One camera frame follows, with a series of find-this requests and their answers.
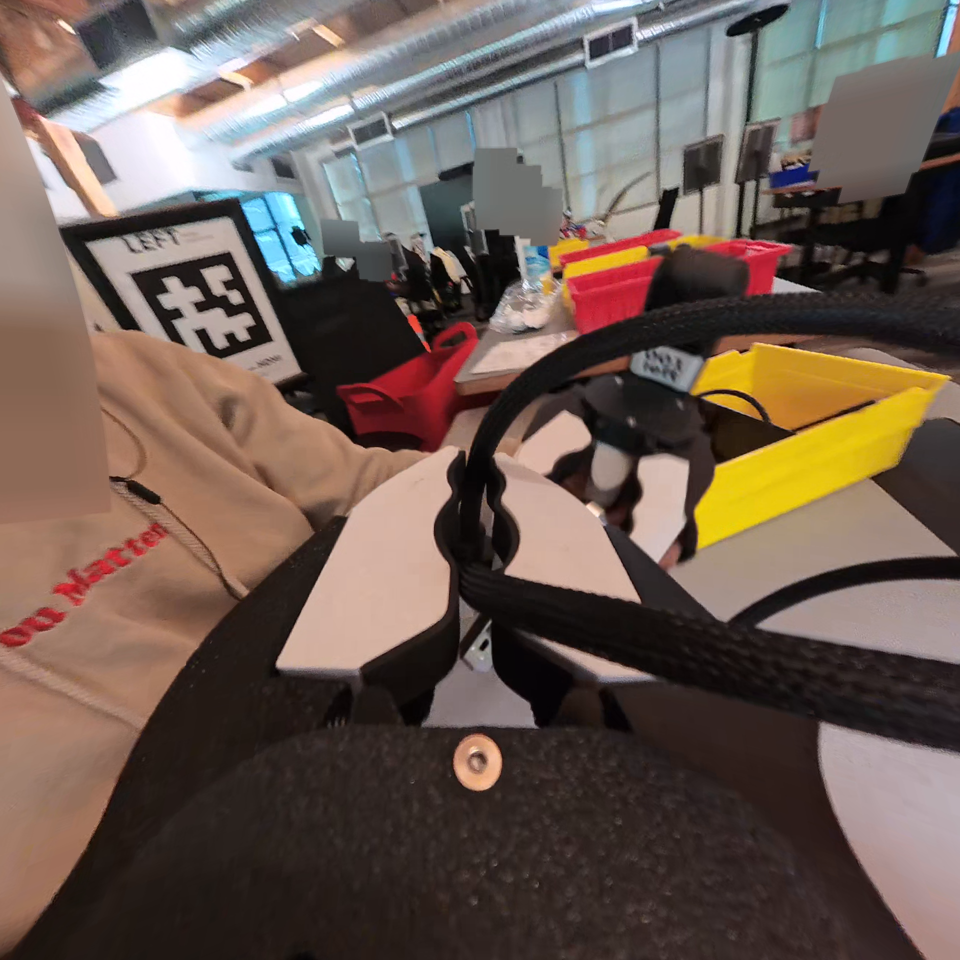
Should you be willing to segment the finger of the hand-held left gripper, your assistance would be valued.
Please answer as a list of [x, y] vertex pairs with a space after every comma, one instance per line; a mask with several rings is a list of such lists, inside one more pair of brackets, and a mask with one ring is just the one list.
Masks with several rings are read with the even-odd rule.
[[586, 477], [586, 501], [602, 511], [610, 509], [624, 485], [635, 474], [635, 458], [622, 449], [596, 440]]

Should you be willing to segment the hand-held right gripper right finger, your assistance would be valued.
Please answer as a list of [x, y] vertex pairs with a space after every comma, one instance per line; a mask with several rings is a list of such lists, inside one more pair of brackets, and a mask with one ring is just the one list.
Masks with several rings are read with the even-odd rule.
[[567, 490], [498, 453], [505, 486], [495, 514], [508, 529], [510, 577], [639, 603], [602, 522]]

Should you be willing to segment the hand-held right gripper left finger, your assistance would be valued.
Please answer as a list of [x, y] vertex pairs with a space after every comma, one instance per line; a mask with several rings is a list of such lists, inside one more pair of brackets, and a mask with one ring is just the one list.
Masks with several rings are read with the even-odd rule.
[[374, 489], [349, 513], [275, 662], [290, 676], [437, 682], [459, 645], [452, 559], [438, 543], [455, 507], [462, 451], [445, 447]]

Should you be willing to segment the yellow storage bin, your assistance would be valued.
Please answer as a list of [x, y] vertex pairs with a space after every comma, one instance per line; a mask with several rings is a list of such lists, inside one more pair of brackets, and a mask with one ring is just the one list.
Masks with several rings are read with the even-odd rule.
[[604, 272], [619, 267], [630, 266], [640, 263], [652, 256], [651, 249], [656, 247], [666, 247], [668, 250], [674, 250], [678, 246], [690, 246], [693, 249], [702, 249], [725, 240], [725, 237], [715, 236], [713, 234], [686, 234], [683, 233], [678, 239], [657, 246], [637, 246], [623, 249], [614, 254], [603, 256], [594, 256], [579, 262], [574, 262], [565, 267], [558, 268], [562, 280], [563, 298], [572, 303], [570, 294], [570, 281], [589, 274]]
[[893, 469], [950, 383], [916, 366], [769, 343], [712, 357], [697, 392], [738, 391], [787, 435], [716, 467], [695, 510], [697, 549]]

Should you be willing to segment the person's left forearm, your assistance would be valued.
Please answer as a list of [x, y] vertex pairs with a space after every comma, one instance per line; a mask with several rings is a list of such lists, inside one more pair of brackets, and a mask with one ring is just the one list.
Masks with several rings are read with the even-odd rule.
[[90, 345], [106, 409], [143, 443], [147, 474], [184, 469], [177, 493], [224, 490], [237, 506], [244, 475], [319, 525], [427, 458], [360, 446], [270, 381], [185, 346], [138, 332], [95, 333]]

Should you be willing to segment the black bin divider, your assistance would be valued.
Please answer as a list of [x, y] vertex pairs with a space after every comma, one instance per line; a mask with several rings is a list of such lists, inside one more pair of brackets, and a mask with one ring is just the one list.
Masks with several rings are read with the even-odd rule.
[[728, 407], [702, 402], [701, 414], [715, 464], [723, 465], [794, 436], [790, 430]]

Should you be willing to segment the large red storage bin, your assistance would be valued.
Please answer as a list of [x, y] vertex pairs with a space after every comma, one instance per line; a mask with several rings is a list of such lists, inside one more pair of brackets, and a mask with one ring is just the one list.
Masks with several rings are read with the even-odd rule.
[[690, 249], [716, 257], [736, 259], [746, 264], [748, 279], [743, 296], [770, 294], [781, 261], [794, 246], [767, 240], [729, 239], [702, 248], [665, 246], [651, 248], [651, 256], [639, 263], [597, 271], [569, 282], [570, 303], [576, 329], [590, 333], [639, 316], [646, 308], [656, 271], [668, 254]]

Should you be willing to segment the grey side table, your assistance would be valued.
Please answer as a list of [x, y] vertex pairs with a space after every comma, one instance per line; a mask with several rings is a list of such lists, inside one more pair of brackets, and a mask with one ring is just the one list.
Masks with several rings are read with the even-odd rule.
[[[810, 287], [775, 278], [774, 295], [818, 293]], [[505, 389], [532, 364], [578, 336], [573, 314], [563, 294], [552, 297], [546, 324], [526, 333], [501, 333], [488, 328], [454, 377], [462, 396], [486, 395]], [[729, 336], [718, 341], [714, 355], [745, 352], [755, 344], [792, 346], [813, 339], [812, 334], [752, 334]]]

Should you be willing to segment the crumpled clear plastic bag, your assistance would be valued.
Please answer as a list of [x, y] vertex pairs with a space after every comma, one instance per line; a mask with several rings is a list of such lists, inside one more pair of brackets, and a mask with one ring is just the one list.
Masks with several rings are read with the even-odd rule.
[[488, 328], [504, 335], [521, 335], [542, 330], [551, 319], [558, 299], [553, 283], [531, 285], [522, 280], [510, 283], [488, 321]]

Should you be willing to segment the red bag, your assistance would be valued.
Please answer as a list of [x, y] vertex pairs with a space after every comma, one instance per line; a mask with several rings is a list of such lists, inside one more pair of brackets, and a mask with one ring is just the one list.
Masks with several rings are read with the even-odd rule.
[[438, 450], [457, 415], [490, 399], [461, 394], [454, 382], [478, 341], [474, 326], [461, 320], [413, 359], [371, 381], [337, 386], [354, 433], [403, 435], [417, 439], [422, 451]]

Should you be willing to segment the black office chair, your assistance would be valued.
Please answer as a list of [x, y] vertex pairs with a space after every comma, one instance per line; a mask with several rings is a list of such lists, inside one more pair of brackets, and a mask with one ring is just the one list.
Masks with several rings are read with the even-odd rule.
[[387, 286], [351, 276], [278, 290], [274, 306], [314, 412], [354, 439], [337, 388], [369, 383], [426, 354]]

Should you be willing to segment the tablet on floor stand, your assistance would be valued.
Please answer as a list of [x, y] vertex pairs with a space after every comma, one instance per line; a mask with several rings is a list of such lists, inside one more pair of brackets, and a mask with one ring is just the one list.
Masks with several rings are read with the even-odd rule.
[[782, 119], [750, 122], [743, 128], [734, 170], [738, 188], [736, 237], [746, 237], [758, 224], [762, 182], [768, 179]]
[[697, 233], [703, 234], [706, 225], [706, 194], [720, 186], [726, 136], [723, 133], [687, 144], [681, 154], [680, 196], [697, 199]]

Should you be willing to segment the wooden top desk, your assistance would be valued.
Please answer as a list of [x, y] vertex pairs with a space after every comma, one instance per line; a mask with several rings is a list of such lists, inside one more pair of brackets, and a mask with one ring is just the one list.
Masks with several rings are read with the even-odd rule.
[[921, 221], [929, 183], [935, 174], [958, 167], [953, 151], [921, 162], [909, 178], [906, 190], [880, 198], [874, 216], [843, 222], [826, 222], [828, 210], [846, 206], [839, 188], [814, 182], [770, 188], [775, 209], [808, 210], [808, 224], [798, 241], [800, 259], [793, 282], [813, 289], [834, 290], [857, 280], [874, 282], [879, 292], [898, 291], [906, 266], [906, 254]]

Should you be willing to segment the person's torso in beige hoodie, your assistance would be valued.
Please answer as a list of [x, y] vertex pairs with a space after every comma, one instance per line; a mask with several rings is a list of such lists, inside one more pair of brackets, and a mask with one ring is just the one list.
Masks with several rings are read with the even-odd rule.
[[2, 954], [88, 845], [189, 656], [313, 532], [244, 475], [237, 506], [223, 489], [176, 492], [185, 470], [149, 475], [100, 400], [107, 510], [2, 528]]

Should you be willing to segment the framed black white marker sign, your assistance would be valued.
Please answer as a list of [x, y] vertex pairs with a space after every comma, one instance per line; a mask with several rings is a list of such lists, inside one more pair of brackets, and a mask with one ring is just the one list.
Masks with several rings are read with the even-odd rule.
[[229, 362], [278, 388], [306, 374], [279, 284], [238, 198], [74, 222], [59, 233], [116, 324]]

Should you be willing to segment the blue jacket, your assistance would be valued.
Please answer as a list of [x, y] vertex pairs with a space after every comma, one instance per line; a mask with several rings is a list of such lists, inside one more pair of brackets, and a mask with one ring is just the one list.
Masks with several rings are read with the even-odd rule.
[[[959, 108], [948, 110], [934, 128], [926, 160], [958, 153]], [[918, 233], [918, 248], [929, 257], [957, 246], [959, 240], [959, 166], [945, 164], [929, 172]]]

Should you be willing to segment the black floor lamp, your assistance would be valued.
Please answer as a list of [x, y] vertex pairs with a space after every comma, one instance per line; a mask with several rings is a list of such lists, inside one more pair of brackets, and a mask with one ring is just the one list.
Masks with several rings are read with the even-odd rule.
[[763, 2], [726, 28], [726, 36], [729, 39], [747, 38], [750, 42], [743, 129], [748, 123], [759, 122], [754, 117], [754, 111], [759, 96], [762, 32], [782, 19], [788, 12], [789, 6], [789, 2]]

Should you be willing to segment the ceiling air vent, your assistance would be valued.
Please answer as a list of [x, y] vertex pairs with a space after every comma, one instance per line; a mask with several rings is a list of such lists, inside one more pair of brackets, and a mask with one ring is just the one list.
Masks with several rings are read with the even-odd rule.
[[111, 73], [162, 47], [151, 4], [111, 1], [74, 22], [72, 28], [97, 71]]

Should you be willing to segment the silver ventilation duct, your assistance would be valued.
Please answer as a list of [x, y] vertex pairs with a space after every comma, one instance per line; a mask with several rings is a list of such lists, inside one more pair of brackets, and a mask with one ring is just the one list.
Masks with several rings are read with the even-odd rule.
[[209, 128], [236, 169], [429, 91], [481, 79], [666, 2], [453, 2], [385, 30]]
[[76, 33], [53, 76], [25, 90], [45, 118], [90, 134], [128, 115], [218, 122], [254, 91], [453, 2], [149, 2], [161, 47], [107, 74]]

